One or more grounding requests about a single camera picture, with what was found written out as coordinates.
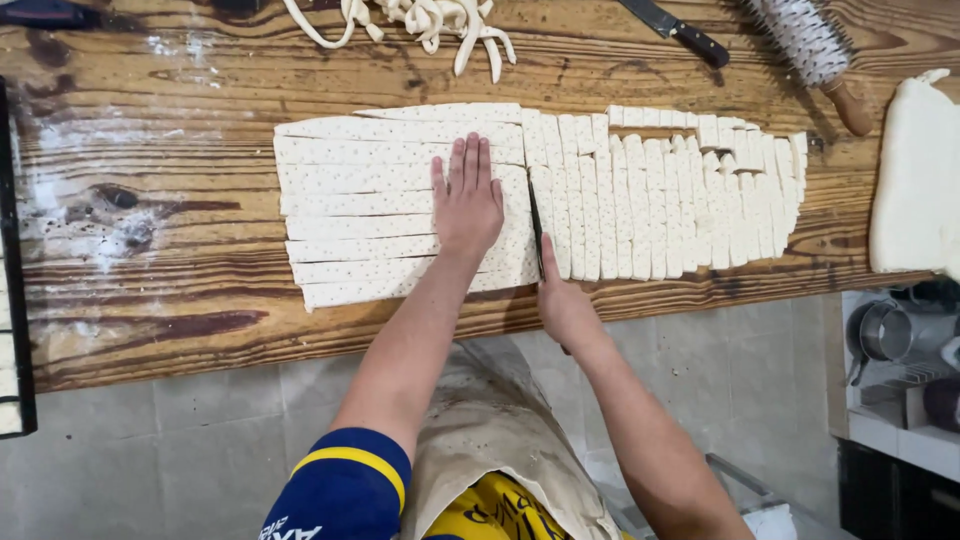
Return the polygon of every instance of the hand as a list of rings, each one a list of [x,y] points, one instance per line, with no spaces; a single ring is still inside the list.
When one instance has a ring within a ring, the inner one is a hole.
[[[543,329],[574,357],[581,358],[591,346],[608,339],[607,333],[587,293],[560,278],[549,234],[543,234],[542,245],[543,282],[538,287],[537,306]]]
[[[434,221],[441,252],[483,259],[503,227],[503,192],[491,180],[490,142],[476,133],[458,138],[450,156],[449,185],[444,163],[433,158]]]

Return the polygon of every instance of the person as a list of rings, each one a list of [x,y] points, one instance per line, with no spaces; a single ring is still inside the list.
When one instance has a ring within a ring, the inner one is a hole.
[[[549,409],[517,397],[536,396],[535,387],[468,372],[447,379],[461,305],[504,223],[503,188],[491,178],[490,144],[477,134],[454,142],[448,181],[440,158],[431,168],[440,252],[373,340],[260,540],[620,537]],[[548,234],[542,261],[543,326],[586,374],[654,533],[752,538],[704,456],[616,350],[589,296],[561,279]],[[492,360],[494,370],[522,371]]]

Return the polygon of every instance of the fingers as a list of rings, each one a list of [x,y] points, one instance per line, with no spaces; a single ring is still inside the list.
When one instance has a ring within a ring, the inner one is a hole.
[[[500,209],[500,215],[503,215],[503,185],[500,184],[500,179],[490,182],[490,190],[493,193],[493,201],[496,203],[496,207]]]
[[[446,200],[446,183],[444,182],[444,161],[440,157],[433,158],[430,163],[430,181],[433,185],[433,205],[438,207]]]
[[[450,154],[450,195],[459,195],[464,191],[464,153],[467,144],[463,139],[453,141]]]
[[[477,173],[480,167],[480,135],[467,135],[467,155],[464,159],[464,192],[476,191]]]
[[[477,156],[477,190],[483,192],[490,186],[492,179],[490,167],[490,140],[488,138],[480,139],[479,154]]]
[[[540,237],[540,245],[543,248],[543,279],[548,283],[561,282],[560,268],[557,267],[557,256],[553,252],[553,240],[550,234],[543,233]]]

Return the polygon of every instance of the sleeve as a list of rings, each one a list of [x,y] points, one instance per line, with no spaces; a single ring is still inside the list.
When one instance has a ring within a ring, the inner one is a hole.
[[[410,473],[410,459],[390,437],[331,431],[294,467],[258,540],[387,540],[399,531]]]

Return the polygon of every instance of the knife handle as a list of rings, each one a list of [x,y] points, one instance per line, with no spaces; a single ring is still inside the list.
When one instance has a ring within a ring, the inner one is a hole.
[[[700,58],[707,61],[714,69],[721,68],[730,61],[730,53],[723,48],[715,39],[704,34],[702,30],[695,26],[690,26],[683,21],[677,21],[673,27],[677,31],[674,37],[696,53]]]

